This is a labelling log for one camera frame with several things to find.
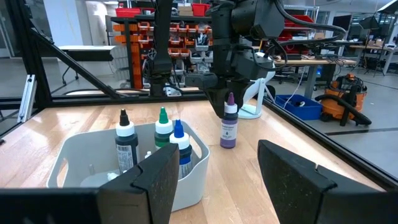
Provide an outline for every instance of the purple bottle cap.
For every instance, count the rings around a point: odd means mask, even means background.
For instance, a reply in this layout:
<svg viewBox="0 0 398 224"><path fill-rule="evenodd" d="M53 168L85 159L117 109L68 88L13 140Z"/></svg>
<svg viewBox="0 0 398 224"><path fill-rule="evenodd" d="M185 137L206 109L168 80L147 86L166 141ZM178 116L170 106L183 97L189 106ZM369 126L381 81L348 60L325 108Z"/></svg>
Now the purple bottle cap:
<svg viewBox="0 0 398 224"><path fill-rule="evenodd" d="M231 92L229 93L227 105L233 106L234 104L235 104L234 93Z"/></svg>

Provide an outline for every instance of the blue paint bottle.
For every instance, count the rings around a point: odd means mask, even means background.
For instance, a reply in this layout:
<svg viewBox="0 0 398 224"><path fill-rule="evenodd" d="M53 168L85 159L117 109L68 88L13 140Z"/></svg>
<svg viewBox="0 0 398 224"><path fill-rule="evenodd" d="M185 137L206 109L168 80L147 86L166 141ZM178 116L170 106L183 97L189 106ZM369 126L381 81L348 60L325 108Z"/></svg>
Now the blue paint bottle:
<svg viewBox="0 0 398 224"><path fill-rule="evenodd" d="M170 143L178 144L180 150L180 172L178 179L186 177L192 171L192 146L189 135L184 132L181 121L175 121L174 133L170 135Z"/></svg>

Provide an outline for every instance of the workbench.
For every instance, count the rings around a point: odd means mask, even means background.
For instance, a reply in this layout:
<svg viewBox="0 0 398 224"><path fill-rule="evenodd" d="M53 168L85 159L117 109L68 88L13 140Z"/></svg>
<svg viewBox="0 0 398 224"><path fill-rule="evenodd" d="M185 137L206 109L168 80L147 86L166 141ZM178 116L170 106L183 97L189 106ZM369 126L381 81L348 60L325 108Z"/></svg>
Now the workbench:
<svg viewBox="0 0 398 224"><path fill-rule="evenodd" d="M356 62L353 60L345 60L341 59L341 62L344 65L354 65ZM285 62L283 60L275 61L275 65L283 65ZM312 98L313 87L315 86L315 81L317 79L317 70L318 65L336 65L336 62L331 62L329 60L317 60L317 59L307 59L302 58L301 60L288 60L287 67L297 65L297 66L309 66L310 69L308 71L308 79L305 85L305 93L304 96L308 99Z"/></svg>
<svg viewBox="0 0 398 224"><path fill-rule="evenodd" d="M113 74L110 64L103 64L99 62L111 62L111 50L115 46L87 46L87 45L68 45L60 46L59 49L67 53L72 59L79 62L81 66L85 67L92 74L109 75ZM62 83L66 85L65 75L69 71L68 67L62 74Z"/></svg>
<svg viewBox="0 0 398 224"><path fill-rule="evenodd" d="M161 106L170 119L188 123L211 151L201 202L173 212L170 223L278 223L257 161L260 139L382 190L265 106L260 118L238 121L234 149L220 147L221 121L208 101L46 108L4 137L0 187L45 187L64 140L76 133L115 128L121 108L134 124L154 123Z"/></svg>
<svg viewBox="0 0 398 224"><path fill-rule="evenodd" d="M357 46L350 46L350 47L356 49L355 53L358 54L356 64L358 64L361 61L361 57L363 55L364 49L366 49L366 50L382 50L383 52L388 52L389 54L386 58L386 64L384 65L384 68L383 68L383 74L387 74L388 68L390 66L390 63L391 63L394 53L398 52L398 49L393 49L390 47L383 48L383 47L379 47L379 46L364 46L364 45L357 45Z"/></svg>

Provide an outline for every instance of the cardboard box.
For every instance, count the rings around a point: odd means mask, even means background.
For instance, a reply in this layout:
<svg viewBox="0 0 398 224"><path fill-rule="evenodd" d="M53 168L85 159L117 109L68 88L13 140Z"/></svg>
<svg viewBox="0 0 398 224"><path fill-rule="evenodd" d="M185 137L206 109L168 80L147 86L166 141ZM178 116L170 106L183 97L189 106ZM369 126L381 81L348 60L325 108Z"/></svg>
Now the cardboard box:
<svg viewBox="0 0 398 224"><path fill-rule="evenodd" d="M374 45L382 47L383 46L383 41L382 40L376 40L376 43Z"/></svg>
<svg viewBox="0 0 398 224"><path fill-rule="evenodd" d="M192 11L180 11L180 16L193 16Z"/></svg>
<svg viewBox="0 0 398 224"><path fill-rule="evenodd" d="M324 33L316 33L314 36L315 40L319 40L319 39L324 39L325 38L325 34Z"/></svg>

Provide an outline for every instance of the purple paint bottle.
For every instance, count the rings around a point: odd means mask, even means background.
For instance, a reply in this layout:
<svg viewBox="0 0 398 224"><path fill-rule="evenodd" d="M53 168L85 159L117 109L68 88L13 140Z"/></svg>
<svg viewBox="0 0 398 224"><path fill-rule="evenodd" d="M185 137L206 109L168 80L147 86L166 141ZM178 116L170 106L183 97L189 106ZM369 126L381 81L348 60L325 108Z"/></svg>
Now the purple paint bottle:
<svg viewBox="0 0 398 224"><path fill-rule="evenodd" d="M229 93L228 102L224 106L224 118L221 120L221 147L231 149L236 145L238 131L238 106L234 102L234 94Z"/></svg>

